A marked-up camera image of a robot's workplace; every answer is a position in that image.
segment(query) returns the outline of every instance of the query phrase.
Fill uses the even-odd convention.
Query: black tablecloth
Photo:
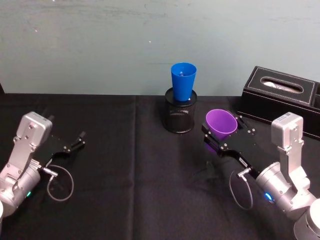
[[[65,140],[87,133],[85,148],[68,168],[75,182],[71,199],[51,200],[44,177],[17,212],[3,220],[1,239],[293,239],[293,222],[262,197],[252,179],[253,209],[244,211],[234,203],[228,180],[240,166],[204,147],[206,112],[231,109],[238,100],[199,97],[194,129],[173,134],[162,126],[162,96],[0,96],[1,167],[21,117],[30,111],[54,115],[52,133]],[[277,161],[270,126],[248,121],[257,129],[257,143]],[[316,197],[319,147],[320,142],[305,138],[302,165]],[[207,160],[213,160],[218,177],[196,180],[194,173]]]

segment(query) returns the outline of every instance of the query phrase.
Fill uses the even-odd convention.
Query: plastic cup
[[[171,67],[173,97],[180,102],[188,101],[194,86],[197,68],[191,63],[180,62]]]
[[[212,133],[220,140],[224,140],[238,128],[238,122],[231,113],[223,109],[210,110],[205,116],[205,122]],[[215,152],[206,144],[207,149]]]

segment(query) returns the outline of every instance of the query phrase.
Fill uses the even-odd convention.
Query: black mesh cup
[[[187,101],[177,101],[174,99],[173,88],[165,93],[165,109],[163,116],[163,126],[169,132],[184,134],[192,130],[195,125],[194,115],[197,102],[197,94],[192,91],[191,97]]]

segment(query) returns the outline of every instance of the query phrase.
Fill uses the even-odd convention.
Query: table
[[[173,134],[161,123],[163,96],[0,95],[1,168],[21,117],[30,111],[54,115],[52,133],[65,140],[87,133],[85,148],[69,168],[75,182],[71,199],[51,200],[44,177],[17,212],[3,220],[1,239],[293,239],[293,222],[262,197],[252,179],[253,209],[244,211],[234,203],[228,180],[240,165],[204,147],[206,112],[229,110],[238,101],[199,97],[194,129]],[[277,161],[270,126],[248,121],[257,130],[257,143]],[[302,166],[318,198],[319,147],[320,142],[305,137]],[[216,164],[218,178],[195,181],[193,174],[208,160]]]

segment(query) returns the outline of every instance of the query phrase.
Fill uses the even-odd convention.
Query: purple cup
[[[235,132],[238,128],[238,122],[231,113],[223,109],[210,110],[205,116],[205,122],[212,133],[222,141],[227,136]]]

